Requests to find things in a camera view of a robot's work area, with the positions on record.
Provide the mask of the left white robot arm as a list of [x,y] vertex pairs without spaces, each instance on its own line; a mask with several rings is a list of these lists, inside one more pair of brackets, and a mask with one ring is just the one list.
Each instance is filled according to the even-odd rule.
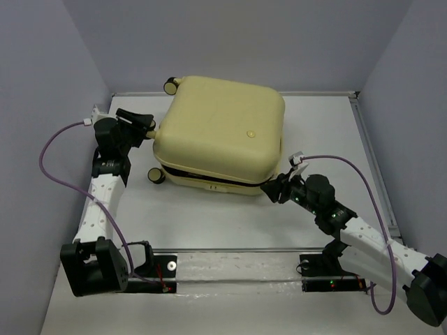
[[122,108],[112,116],[95,110],[83,124],[93,127],[96,139],[87,205],[73,241],[60,250],[76,297],[123,292],[134,271],[146,276],[154,269],[151,255],[144,251],[131,255],[115,220],[129,180],[129,152],[148,139],[155,129],[154,117]]

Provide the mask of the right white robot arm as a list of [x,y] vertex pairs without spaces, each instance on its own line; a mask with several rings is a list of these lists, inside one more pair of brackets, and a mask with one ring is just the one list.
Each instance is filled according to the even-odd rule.
[[371,280],[402,299],[425,324],[438,327],[446,319],[446,257],[430,257],[384,237],[354,211],[338,202],[327,177],[280,174],[261,186],[273,203],[287,201],[315,216],[315,223],[333,237],[321,257],[328,273],[342,269]]

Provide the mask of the yellow suitcase with black lining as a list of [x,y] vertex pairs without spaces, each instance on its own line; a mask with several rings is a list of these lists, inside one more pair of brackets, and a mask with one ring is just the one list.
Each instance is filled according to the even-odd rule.
[[173,97],[153,139],[159,167],[147,178],[220,193],[257,196],[276,177],[286,104],[275,89],[190,75],[170,77]]

